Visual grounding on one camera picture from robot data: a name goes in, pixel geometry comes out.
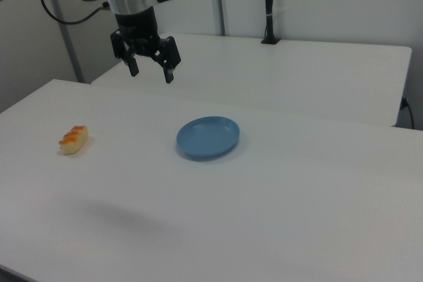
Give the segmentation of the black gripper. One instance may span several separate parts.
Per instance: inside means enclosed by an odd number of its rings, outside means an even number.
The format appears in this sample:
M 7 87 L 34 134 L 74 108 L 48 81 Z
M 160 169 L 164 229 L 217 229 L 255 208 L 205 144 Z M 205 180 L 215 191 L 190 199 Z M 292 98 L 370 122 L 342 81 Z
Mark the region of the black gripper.
M 160 39 L 154 8 L 134 15 L 115 15 L 115 18 L 118 29 L 110 35 L 115 58 L 121 59 L 135 77 L 139 73 L 135 53 L 153 57 L 163 68 L 166 83 L 170 84 L 181 57 L 172 36 Z

